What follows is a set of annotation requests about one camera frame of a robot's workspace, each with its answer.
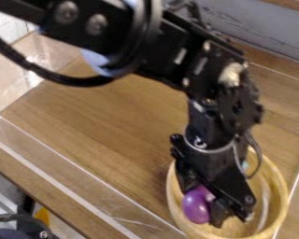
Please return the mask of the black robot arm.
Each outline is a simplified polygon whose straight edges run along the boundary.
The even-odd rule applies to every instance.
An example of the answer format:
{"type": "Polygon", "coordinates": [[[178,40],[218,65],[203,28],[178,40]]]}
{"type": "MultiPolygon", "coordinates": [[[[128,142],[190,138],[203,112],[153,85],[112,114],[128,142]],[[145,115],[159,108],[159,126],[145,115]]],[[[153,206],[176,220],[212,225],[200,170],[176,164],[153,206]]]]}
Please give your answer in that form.
{"type": "Polygon", "coordinates": [[[186,94],[188,124],[170,137],[183,213],[216,228],[248,220],[256,199],[242,163],[263,106],[243,52],[206,24],[196,0],[0,0],[0,12],[80,48],[96,72],[57,74],[0,37],[0,53],[44,79],[87,88],[136,74],[186,94]]]}

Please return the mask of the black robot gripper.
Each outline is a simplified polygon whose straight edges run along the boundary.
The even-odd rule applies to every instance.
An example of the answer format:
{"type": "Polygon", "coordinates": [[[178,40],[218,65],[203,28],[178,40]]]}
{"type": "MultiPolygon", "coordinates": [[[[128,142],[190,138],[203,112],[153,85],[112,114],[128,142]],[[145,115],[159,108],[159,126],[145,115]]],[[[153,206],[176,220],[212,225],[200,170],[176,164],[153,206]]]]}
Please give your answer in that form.
{"type": "MultiPolygon", "coordinates": [[[[187,138],[182,134],[172,134],[170,137],[172,148],[171,155],[179,162],[186,162],[190,167],[198,172],[200,176],[204,176],[208,180],[212,180],[231,165],[235,165],[243,174],[246,180],[248,180],[254,173],[250,175],[244,171],[243,161],[247,158],[248,146],[254,143],[250,132],[244,132],[242,135],[234,138],[234,141],[223,148],[207,149],[198,148],[196,144],[191,145],[187,138]]],[[[183,194],[198,187],[200,184],[196,174],[191,169],[176,169],[176,178],[179,189],[183,194]]],[[[210,203],[210,224],[220,228],[224,221],[234,216],[234,210],[223,200],[214,200],[210,203]]]]}

